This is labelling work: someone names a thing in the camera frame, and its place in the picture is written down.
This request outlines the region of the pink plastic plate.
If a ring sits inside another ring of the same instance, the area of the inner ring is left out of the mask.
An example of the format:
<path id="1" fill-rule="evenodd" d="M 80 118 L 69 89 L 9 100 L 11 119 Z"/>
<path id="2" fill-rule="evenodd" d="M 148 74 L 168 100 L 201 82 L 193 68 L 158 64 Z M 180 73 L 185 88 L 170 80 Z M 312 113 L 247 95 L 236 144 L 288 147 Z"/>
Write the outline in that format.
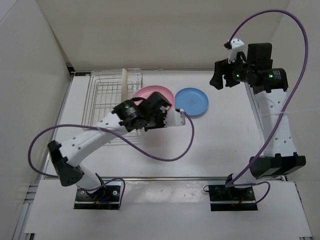
<path id="1" fill-rule="evenodd" d="M 171 90 L 161 85 L 150 85 L 141 88 L 134 95 L 133 98 L 144 98 L 147 99 L 153 92 L 161 93 L 171 104 L 170 110 L 175 105 L 175 96 Z"/>

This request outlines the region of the blue plastic plate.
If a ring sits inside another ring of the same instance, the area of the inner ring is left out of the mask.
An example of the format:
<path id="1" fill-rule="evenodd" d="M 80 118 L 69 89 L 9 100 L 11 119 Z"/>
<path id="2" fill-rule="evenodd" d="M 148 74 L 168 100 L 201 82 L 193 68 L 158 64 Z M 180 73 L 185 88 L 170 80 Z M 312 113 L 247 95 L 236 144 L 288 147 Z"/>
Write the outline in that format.
<path id="1" fill-rule="evenodd" d="M 186 87 L 175 94 L 175 107 L 183 109 L 189 117 L 198 118 L 208 110 L 209 99 L 202 90 Z"/>

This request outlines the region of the cream plastic plate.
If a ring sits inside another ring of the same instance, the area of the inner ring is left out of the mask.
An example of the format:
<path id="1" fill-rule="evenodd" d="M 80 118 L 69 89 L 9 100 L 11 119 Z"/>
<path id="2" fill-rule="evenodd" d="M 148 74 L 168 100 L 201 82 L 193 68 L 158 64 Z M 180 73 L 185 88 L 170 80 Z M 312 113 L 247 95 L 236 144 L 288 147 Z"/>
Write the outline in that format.
<path id="1" fill-rule="evenodd" d="M 128 97 L 128 72 L 125 68 L 121 74 L 121 101 L 124 102 Z"/>

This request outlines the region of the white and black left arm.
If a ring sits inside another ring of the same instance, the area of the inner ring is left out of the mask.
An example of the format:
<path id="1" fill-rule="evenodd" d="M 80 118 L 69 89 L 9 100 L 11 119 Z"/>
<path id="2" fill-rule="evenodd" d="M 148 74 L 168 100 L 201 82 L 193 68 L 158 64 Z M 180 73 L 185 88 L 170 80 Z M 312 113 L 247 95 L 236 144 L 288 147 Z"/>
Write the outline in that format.
<path id="1" fill-rule="evenodd" d="M 156 91 L 146 99 L 136 97 L 125 100 L 95 126 L 69 140 L 51 141 L 47 147 L 61 185 L 77 185 L 86 189 L 93 200 L 103 198 L 105 188 L 98 176 L 81 166 L 81 162 L 115 138 L 164 121 L 170 107 L 167 98 Z"/>

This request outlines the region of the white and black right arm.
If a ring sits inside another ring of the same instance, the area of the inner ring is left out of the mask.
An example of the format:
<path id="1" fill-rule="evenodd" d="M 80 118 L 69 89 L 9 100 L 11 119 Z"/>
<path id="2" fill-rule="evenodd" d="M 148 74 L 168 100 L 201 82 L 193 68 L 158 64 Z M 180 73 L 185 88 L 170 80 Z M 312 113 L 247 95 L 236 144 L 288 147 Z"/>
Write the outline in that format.
<path id="1" fill-rule="evenodd" d="M 245 44 L 234 38 L 224 45 L 230 55 L 214 64 L 210 85 L 217 90 L 244 83 L 251 108 L 264 144 L 249 166 L 228 176 L 224 193 L 230 200 L 238 199 L 243 188 L 263 179 L 289 175 L 306 165 L 306 158 L 297 153 L 289 118 L 283 109 L 288 99 L 288 79 L 283 68 L 274 68 L 271 43 Z"/>

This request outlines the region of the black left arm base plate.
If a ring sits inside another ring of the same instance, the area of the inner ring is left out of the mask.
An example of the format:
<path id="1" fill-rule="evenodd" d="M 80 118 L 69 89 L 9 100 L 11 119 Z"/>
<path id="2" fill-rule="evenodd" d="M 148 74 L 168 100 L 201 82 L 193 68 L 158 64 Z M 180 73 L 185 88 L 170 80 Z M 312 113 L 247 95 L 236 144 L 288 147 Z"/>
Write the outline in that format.
<path id="1" fill-rule="evenodd" d="M 107 184 L 95 193 L 76 191 L 73 208 L 76 210 L 119 210 L 122 199 L 123 181 L 108 180 Z"/>

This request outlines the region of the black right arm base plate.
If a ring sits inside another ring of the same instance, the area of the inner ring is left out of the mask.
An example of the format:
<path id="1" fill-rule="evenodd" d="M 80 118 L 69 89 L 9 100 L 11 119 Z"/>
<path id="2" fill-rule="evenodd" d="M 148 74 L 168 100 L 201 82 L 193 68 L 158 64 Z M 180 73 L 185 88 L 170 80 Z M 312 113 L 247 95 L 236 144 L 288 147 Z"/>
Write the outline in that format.
<path id="1" fill-rule="evenodd" d="M 257 211 L 253 187 L 225 187 L 224 184 L 205 185 L 203 191 L 209 194 L 211 212 Z"/>

